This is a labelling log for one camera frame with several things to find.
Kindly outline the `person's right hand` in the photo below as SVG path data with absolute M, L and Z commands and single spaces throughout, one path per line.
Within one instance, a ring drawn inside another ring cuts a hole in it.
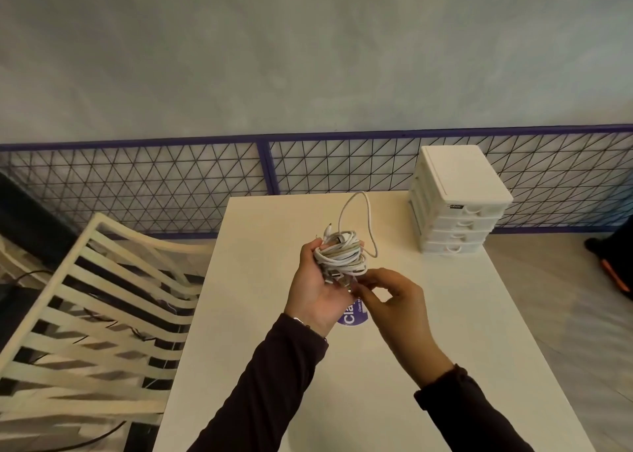
M 444 373 L 453 362 L 434 339 L 421 286 L 399 272 L 368 269 L 355 288 L 376 293 L 382 305 L 371 315 L 385 343 L 400 366 L 422 389 Z

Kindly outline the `person's left forearm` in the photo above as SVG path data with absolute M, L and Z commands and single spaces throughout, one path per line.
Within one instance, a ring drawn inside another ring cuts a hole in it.
M 278 452 L 327 349 L 325 338 L 281 313 L 187 452 Z

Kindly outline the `white plastic drawer organizer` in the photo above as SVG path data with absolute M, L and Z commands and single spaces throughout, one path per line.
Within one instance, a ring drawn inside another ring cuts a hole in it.
M 474 254 L 513 196 L 476 145 L 422 145 L 407 203 L 423 254 Z

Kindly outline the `black bag with orange stripe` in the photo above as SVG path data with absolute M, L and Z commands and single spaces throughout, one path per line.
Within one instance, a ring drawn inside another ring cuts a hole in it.
M 609 237 L 589 238 L 584 247 L 597 256 L 620 293 L 633 301 L 633 215 Z

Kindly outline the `person's right forearm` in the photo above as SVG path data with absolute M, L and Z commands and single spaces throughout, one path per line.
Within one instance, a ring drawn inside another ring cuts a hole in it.
M 414 398 L 451 452 L 534 452 L 459 365 L 415 392 Z

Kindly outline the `round purple sticker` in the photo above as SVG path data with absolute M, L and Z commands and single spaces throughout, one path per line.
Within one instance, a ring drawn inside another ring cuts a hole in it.
M 354 302 L 345 308 L 337 323 L 346 327 L 364 324 L 370 319 L 365 303 L 351 292 L 349 292 L 349 295 L 354 297 Z

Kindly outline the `person's left hand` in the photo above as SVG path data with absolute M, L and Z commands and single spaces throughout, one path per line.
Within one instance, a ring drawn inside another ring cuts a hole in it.
M 289 288 L 284 313 L 327 338 L 345 308 L 353 302 L 354 297 L 349 295 L 347 288 L 325 282 L 320 268 L 318 271 L 302 271 L 298 266 Z

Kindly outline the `cream slatted chair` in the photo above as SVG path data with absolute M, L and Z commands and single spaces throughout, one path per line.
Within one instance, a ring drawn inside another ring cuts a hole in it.
M 212 249 L 102 213 L 49 270 L 0 240 L 0 452 L 151 452 Z

